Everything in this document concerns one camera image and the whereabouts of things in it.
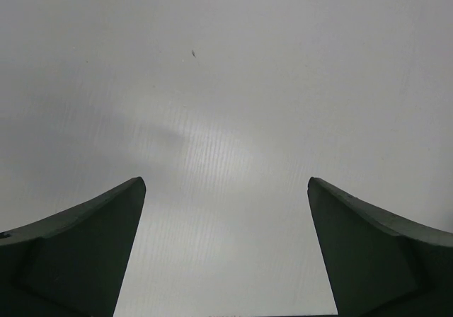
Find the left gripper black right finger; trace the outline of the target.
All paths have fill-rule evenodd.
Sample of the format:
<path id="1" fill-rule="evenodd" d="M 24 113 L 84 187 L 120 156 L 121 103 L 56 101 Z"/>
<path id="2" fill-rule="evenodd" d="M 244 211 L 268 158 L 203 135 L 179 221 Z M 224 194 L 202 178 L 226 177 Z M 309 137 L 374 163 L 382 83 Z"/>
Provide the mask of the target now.
<path id="1" fill-rule="evenodd" d="M 307 195 L 339 316 L 451 316 L 452 234 L 310 178 Z"/>

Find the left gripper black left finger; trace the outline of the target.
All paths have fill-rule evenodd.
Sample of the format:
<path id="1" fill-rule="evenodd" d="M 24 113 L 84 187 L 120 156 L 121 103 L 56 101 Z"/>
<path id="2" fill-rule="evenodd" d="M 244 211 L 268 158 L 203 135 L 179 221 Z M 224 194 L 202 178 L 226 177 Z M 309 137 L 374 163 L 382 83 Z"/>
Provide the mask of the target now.
<path id="1" fill-rule="evenodd" d="M 132 178 L 1 232 L 1 315 L 113 316 L 145 195 Z"/>

